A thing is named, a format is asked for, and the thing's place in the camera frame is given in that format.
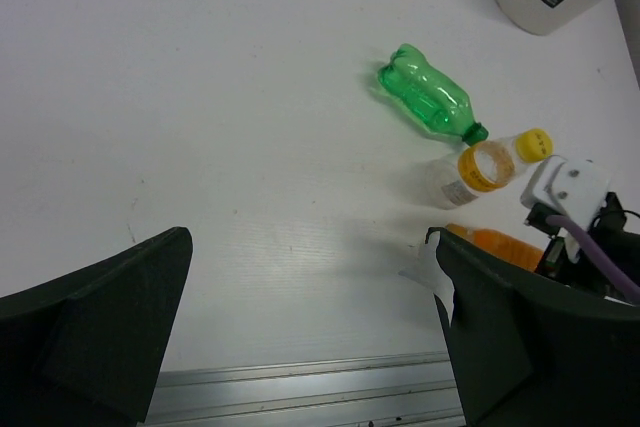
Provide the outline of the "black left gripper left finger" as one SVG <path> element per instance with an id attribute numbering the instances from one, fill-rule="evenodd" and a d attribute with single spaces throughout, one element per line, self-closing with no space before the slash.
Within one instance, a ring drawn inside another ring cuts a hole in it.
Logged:
<path id="1" fill-rule="evenodd" d="M 191 233 L 174 227 L 2 297 L 2 425 L 144 422 L 192 255 Z"/>

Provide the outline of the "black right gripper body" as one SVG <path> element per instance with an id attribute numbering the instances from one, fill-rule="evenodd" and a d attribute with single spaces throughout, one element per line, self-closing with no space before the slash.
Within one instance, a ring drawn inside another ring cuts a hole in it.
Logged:
<path id="1" fill-rule="evenodd" d="M 553 214 L 545 222 L 557 230 L 535 272 L 571 288 L 623 303 L 639 301 L 639 235 L 625 229 L 635 211 L 625 209 L 614 192 L 588 231 L 570 218 Z"/>

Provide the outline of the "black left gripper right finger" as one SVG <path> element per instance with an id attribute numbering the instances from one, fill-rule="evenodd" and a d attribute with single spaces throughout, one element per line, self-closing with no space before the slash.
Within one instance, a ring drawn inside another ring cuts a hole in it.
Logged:
<path id="1" fill-rule="evenodd" d="M 428 229 L 407 277 L 433 295 L 468 426 L 636 426 L 639 309 Z"/>

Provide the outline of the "orange bottle brown cap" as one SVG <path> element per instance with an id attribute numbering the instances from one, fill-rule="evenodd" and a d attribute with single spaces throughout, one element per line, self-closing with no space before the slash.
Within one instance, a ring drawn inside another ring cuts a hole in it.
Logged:
<path id="1" fill-rule="evenodd" d="M 534 272 L 544 252 L 526 242 L 492 229 L 475 229 L 449 223 L 446 229 L 494 257 Z"/>

